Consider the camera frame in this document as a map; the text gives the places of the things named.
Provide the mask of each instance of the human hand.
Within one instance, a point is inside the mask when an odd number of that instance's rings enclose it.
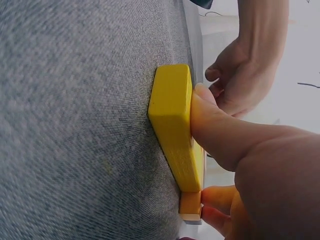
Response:
[[[220,109],[240,118],[253,110],[269,92],[278,62],[264,61],[264,54],[252,56],[239,39],[234,40],[205,71],[215,83],[210,90]]]
[[[312,206],[320,201],[320,135],[294,127],[255,124],[231,117],[218,108],[210,90],[199,83],[192,94],[190,127],[194,139],[217,163],[235,172],[234,182],[239,193],[224,197],[222,202],[238,204],[238,210],[234,212],[241,212],[240,219],[244,219],[240,233],[253,233],[253,237],[262,233],[266,239],[275,240],[317,239],[319,212]],[[227,219],[215,210],[216,214],[206,215],[206,212],[212,213],[207,204],[210,201],[206,200],[210,198],[205,197],[210,191],[205,189],[203,192],[203,219],[210,221],[212,217],[217,223],[221,222],[219,218]],[[211,206],[223,213],[228,209],[216,204]],[[231,217],[226,224],[231,225],[231,232],[224,226],[217,227],[226,234],[226,239],[235,237],[233,219]]]
[[[262,240],[236,187],[210,186],[202,191],[201,218],[226,240]]]

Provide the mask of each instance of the gray fabric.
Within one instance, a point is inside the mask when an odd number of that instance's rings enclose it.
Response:
[[[0,239],[177,237],[147,117],[173,63],[192,64],[181,1],[0,1]]]

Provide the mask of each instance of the textured fabric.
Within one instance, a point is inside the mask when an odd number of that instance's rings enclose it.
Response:
[[[0,1],[0,239],[177,237],[147,117],[173,63],[192,65],[181,1]]]

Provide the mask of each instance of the wooden block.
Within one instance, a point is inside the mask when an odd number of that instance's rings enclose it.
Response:
[[[179,214],[186,223],[201,221],[201,191],[181,193]]]
[[[191,137],[192,82],[188,65],[157,68],[148,116],[182,192],[203,188],[204,151]]]

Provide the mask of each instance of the yellow wooden block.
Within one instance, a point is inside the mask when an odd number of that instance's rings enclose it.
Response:
[[[158,67],[148,116],[180,190],[198,193],[203,187],[204,151],[190,132],[192,89],[188,65]]]
[[[201,220],[201,191],[181,193],[179,214],[185,221]]]

